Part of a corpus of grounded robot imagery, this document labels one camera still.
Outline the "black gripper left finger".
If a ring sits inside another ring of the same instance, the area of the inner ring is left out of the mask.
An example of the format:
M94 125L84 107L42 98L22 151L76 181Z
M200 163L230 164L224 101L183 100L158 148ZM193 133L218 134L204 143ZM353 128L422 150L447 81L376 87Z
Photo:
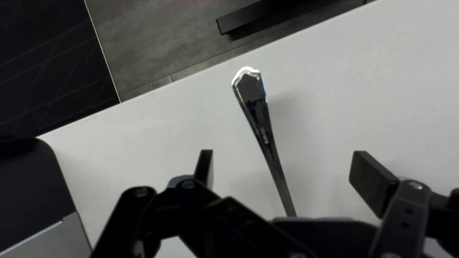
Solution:
M155 258L164 240L178 237L197 258L312 258L312 249L213 189L213 151L200 151L191 174L165 190L127 189L91 258Z

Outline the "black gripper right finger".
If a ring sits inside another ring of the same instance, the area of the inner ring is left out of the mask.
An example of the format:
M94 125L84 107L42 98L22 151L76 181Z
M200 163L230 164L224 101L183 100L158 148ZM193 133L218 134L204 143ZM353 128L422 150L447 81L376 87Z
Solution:
M355 150L349 181L381 219L372 258L426 258L425 237L459 256L458 189L448 196L416 179L402 179L366 150Z

